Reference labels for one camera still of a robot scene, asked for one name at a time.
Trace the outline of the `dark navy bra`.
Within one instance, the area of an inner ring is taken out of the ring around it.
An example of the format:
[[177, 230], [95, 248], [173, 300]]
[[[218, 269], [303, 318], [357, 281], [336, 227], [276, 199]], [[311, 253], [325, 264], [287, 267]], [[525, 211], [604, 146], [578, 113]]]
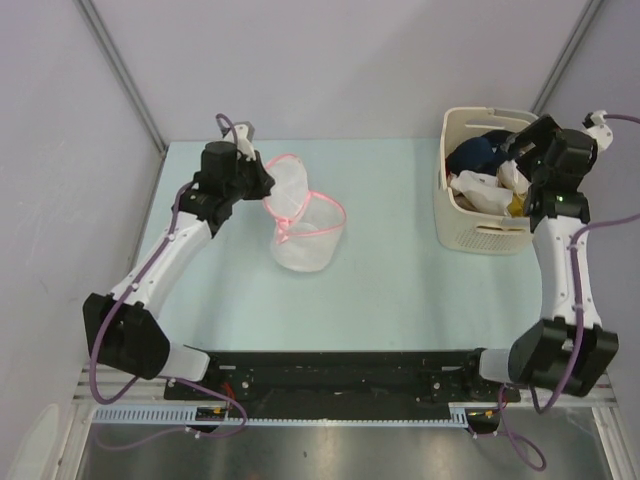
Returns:
[[491, 130], [465, 140], [446, 157], [447, 173], [459, 175], [471, 171], [495, 176], [499, 167], [510, 160], [501, 146], [512, 135], [508, 130]]

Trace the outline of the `white mesh laundry bag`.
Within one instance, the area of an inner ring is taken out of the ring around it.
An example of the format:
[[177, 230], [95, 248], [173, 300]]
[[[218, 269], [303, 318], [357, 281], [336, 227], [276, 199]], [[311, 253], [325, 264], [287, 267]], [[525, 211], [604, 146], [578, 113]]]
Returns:
[[307, 170], [296, 155], [271, 159], [266, 171], [275, 181], [263, 200], [275, 222], [270, 244], [274, 260], [295, 272], [323, 270], [331, 262], [346, 224], [344, 207], [310, 188]]

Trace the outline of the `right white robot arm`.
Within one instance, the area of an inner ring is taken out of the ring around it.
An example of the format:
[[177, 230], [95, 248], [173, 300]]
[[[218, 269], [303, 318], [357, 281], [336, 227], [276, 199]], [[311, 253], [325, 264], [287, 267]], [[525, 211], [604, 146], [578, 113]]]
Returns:
[[542, 288], [539, 320], [508, 349], [484, 349], [461, 376], [463, 393], [484, 401], [498, 383], [586, 396], [619, 348], [602, 327], [587, 265], [589, 202], [579, 187], [612, 140], [604, 123], [564, 129], [543, 115], [501, 149], [530, 185], [524, 212], [533, 235]]

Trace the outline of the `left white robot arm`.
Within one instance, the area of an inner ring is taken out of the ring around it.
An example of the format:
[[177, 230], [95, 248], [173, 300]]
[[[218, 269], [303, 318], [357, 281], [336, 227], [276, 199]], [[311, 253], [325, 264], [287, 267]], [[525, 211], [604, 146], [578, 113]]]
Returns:
[[275, 182], [246, 139], [208, 143], [200, 169], [181, 187], [168, 226], [153, 250], [108, 294], [83, 305], [91, 366], [135, 377], [186, 379], [197, 398], [214, 397], [220, 374], [208, 354], [170, 340], [159, 324], [169, 293], [195, 256], [214, 239], [240, 201], [262, 200]]

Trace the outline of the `cream plastic laundry basket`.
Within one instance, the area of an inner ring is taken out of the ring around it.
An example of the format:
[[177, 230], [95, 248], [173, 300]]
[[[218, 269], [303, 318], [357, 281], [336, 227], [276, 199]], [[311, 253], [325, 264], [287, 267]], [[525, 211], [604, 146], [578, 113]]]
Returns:
[[447, 157], [471, 138], [491, 131], [519, 132], [536, 119], [530, 112], [488, 107], [455, 107], [446, 111], [433, 184], [436, 232], [443, 246], [466, 253], [512, 255], [531, 244], [526, 218], [512, 217], [507, 210], [480, 210], [450, 186]]

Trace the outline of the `yellow garment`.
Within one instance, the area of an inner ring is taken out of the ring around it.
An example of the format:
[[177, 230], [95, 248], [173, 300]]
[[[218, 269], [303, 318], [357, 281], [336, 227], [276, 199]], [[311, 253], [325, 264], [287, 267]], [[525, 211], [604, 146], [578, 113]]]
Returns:
[[512, 200], [507, 206], [507, 212], [511, 218], [526, 218], [526, 196], [514, 193]]

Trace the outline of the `white crumpled garment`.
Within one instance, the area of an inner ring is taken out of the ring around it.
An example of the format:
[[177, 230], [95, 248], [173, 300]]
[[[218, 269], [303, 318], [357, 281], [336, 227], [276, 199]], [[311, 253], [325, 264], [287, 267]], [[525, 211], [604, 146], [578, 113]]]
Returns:
[[463, 171], [450, 174], [448, 186], [456, 202], [467, 210], [488, 215], [510, 217], [507, 206], [514, 193], [527, 195], [530, 182], [514, 161], [503, 163], [495, 176]]

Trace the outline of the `aluminium frame rail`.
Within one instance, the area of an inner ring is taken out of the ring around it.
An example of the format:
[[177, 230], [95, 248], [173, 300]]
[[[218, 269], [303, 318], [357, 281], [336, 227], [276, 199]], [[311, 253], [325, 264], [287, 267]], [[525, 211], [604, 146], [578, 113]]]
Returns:
[[[133, 378], [132, 375], [106, 366], [96, 368], [96, 386], [98, 393], [104, 398], [116, 396]], [[80, 374], [72, 401], [76, 404], [96, 404], [89, 379], [89, 365]], [[154, 404], [164, 400], [166, 381], [163, 379], [139, 379], [132, 385], [114, 405]]]

